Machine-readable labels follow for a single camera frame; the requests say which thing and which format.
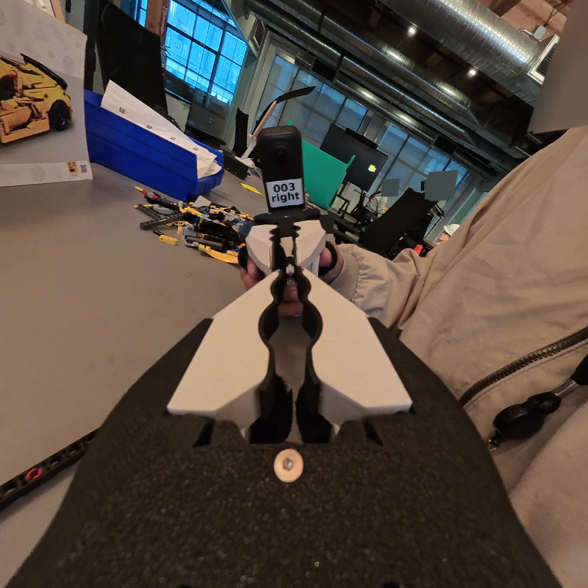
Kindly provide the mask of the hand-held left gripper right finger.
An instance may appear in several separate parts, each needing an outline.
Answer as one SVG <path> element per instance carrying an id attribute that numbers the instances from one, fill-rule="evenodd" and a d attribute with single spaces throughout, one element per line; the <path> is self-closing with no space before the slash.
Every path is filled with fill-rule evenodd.
<path id="1" fill-rule="evenodd" d="M 335 427 L 366 417 L 407 413 L 412 400 L 367 315 L 309 270 L 307 302 L 318 311 L 312 367 L 318 412 Z"/>

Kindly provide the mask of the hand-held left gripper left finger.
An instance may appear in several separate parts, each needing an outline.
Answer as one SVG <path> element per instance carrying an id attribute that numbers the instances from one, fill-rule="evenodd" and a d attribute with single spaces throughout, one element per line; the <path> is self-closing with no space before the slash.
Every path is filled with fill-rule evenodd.
<path id="1" fill-rule="evenodd" d="M 270 352 L 259 321 L 274 302 L 271 273 L 219 311 L 168 402 L 172 415 L 234 422 L 248 429 L 261 415 L 256 389 L 267 375 Z"/>

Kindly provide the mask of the pile of toy bricks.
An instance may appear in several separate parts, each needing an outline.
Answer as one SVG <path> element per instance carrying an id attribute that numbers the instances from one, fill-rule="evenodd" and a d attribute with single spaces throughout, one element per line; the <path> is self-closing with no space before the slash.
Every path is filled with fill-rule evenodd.
<path id="1" fill-rule="evenodd" d="M 246 264 L 245 237 L 240 230 L 252 218 L 235 207 L 212 203 L 203 196 L 193 202 L 174 201 L 155 192 L 135 187 L 146 203 L 135 209 L 149 217 L 139 225 L 158 241 L 177 246 L 183 243 L 202 254 L 231 265 Z"/>

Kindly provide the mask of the person's right forearm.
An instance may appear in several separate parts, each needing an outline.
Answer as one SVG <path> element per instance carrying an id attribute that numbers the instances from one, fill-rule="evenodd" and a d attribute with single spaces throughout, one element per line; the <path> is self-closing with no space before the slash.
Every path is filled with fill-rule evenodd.
<path id="1" fill-rule="evenodd" d="M 340 247 L 343 268 L 333 288 L 372 318 L 400 331 L 409 346 L 463 337 L 480 324 L 482 241 L 511 213 L 511 202 L 491 194 L 454 238 L 425 258 L 414 252 L 394 261 L 354 245 Z"/>

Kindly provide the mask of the wooden desk lamp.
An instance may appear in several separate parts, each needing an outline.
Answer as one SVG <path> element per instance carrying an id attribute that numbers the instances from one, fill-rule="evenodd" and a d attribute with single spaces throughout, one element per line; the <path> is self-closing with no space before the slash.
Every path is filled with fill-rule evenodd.
<path id="1" fill-rule="evenodd" d="M 273 112 L 276 109 L 278 104 L 280 104 L 282 102 L 286 102 L 289 99 L 306 96 L 306 95 L 310 94 L 313 90 L 315 90 L 315 88 L 316 88 L 316 86 L 305 86 L 305 87 L 297 89 L 295 91 L 290 91 L 288 93 L 285 93 L 285 94 L 277 97 L 276 99 L 274 99 L 270 103 L 270 105 L 266 108 L 266 111 L 262 115 L 261 120 L 257 123 L 256 127 L 254 128 L 254 131 L 247 136 L 246 151 L 243 153 L 242 156 L 240 156 L 240 158 L 242 160 L 246 160 L 247 158 L 249 158 L 249 155 L 251 154 L 254 147 L 256 146 L 257 136 L 259 135 L 260 131 L 264 128 L 264 126 L 268 122 L 269 118 L 273 114 Z"/>

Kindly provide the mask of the person's right hand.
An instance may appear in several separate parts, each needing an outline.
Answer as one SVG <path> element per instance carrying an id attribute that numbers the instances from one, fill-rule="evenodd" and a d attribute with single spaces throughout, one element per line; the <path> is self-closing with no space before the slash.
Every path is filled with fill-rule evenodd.
<path id="1" fill-rule="evenodd" d="M 337 245 L 331 241 L 326 242 L 326 248 L 321 251 L 319 256 L 320 270 L 329 269 L 324 275 L 320 276 L 326 284 L 331 284 L 341 273 L 344 265 L 343 254 Z M 246 290 L 253 288 L 257 283 L 265 278 L 265 274 L 255 264 L 251 258 L 247 258 L 247 266 L 240 270 L 240 277 L 246 287 Z M 298 291 L 295 285 L 285 286 L 282 302 L 279 305 L 279 315 L 281 317 L 297 317 L 303 312 L 303 305 L 298 298 Z"/>

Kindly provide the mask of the green board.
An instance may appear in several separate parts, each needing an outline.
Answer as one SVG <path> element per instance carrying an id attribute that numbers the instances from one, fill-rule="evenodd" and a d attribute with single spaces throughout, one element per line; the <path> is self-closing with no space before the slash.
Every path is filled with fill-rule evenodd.
<path id="1" fill-rule="evenodd" d="M 302 159 L 305 193 L 309 195 L 309 202 L 322 209 L 330 209 L 355 155 L 345 163 L 302 141 Z"/>

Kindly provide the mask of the black monitor screen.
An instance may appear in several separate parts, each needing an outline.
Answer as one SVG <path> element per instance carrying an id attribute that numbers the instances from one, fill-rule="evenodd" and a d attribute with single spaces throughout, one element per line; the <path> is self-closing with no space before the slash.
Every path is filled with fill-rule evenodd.
<path id="1" fill-rule="evenodd" d="M 348 164 L 344 181 L 369 192 L 389 156 L 378 146 L 350 129 L 331 123 L 320 149 Z"/>

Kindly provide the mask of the blue-lit window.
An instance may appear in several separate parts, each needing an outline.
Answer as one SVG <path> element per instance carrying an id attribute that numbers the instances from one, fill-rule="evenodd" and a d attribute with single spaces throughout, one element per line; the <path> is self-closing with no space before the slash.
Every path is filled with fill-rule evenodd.
<path id="1" fill-rule="evenodd" d="M 232 104 L 247 44 L 222 1 L 170 1 L 163 46 L 167 94 Z"/>

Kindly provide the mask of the blue plastic bin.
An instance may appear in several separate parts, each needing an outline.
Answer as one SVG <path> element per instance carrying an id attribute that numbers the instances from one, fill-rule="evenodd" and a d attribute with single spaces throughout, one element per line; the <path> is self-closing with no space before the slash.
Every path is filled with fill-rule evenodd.
<path id="1" fill-rule="evenodd" d="M 224 156 L 214 175 L 199 178 L 196 155 L 101 107 L 102 95 L 84 90 L 85 129 L 91 162 L 177 200 L 192 202 L 221 184 Z"/>

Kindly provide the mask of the black badge reel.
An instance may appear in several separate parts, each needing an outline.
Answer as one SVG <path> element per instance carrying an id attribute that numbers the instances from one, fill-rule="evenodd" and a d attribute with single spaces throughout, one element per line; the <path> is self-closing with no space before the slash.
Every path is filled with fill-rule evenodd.
<path id="1" fill-rule="evenodd" d="M 504 442 L 528 439 L 544 425 L 548 415 L 555 412 L 562 399 L 587 386 L 587 357 L 562 384 L 549 392 L 535 394 L 523 403 L 511 405 L 496 415 L 493 421 L 494 435 L 487 441 L 490 452 L 496 450 Z"/>

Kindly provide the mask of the black panel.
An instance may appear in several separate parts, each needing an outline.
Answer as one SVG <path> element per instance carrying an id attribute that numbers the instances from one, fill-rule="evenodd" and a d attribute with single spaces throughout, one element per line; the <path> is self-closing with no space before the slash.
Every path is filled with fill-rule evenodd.
<path id="1" fill-rule="evenodd" d="M 103 86 L 122 87 L 159 114 L 167 114 L 160 40 L 110 1 L 99 2 L 97 51 Z"/>

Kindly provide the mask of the black toy beam red pins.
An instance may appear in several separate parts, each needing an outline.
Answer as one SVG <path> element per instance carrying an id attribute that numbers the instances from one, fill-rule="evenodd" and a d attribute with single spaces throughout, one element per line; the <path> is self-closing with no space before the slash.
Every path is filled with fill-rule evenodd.
<path id="1" fill-rule="evenodd" d="M 76 464 L 88 451 L 99 429 L 77 439 L 63 449 L 1 484 L 1 511 L 20 500 L 55 475 Z"/>

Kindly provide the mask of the toy car instruction booklet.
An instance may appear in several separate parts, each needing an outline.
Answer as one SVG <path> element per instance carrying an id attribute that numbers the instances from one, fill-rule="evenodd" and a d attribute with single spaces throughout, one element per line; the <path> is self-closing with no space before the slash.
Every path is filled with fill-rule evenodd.
<path id="1" fill-rule="evenodd" d="M 1 1 L 1 186 L 91 180 L 86 36 L 32 1 Z"/>

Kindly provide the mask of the silver ventilation duct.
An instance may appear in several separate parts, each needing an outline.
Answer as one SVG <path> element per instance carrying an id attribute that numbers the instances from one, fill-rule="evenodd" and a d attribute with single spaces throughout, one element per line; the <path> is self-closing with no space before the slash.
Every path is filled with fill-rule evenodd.
<path id="1" fill-rule="evenodd" d="M 528 104 L 541 84 L 529 72 L 546 42 L 517 30 L 479 1 L 382 1 Z"/>

